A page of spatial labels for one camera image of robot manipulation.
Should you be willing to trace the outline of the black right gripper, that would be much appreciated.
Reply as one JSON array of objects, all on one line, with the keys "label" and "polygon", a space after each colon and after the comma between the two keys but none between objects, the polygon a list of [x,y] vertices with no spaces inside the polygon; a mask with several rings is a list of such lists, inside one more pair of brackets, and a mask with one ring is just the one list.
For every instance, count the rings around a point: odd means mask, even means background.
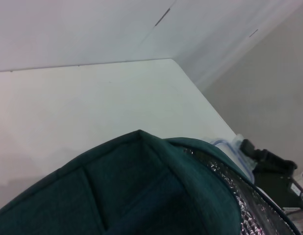
[{"label": "black right gripper", "polygon": [[303,209],[303,188],[294,180],[298,168],[291,160],[284,160],[272,152],[256,149],[248,140],[243,139],[240,151],[256,160],[254,184],[262,189],[280,208]]}]

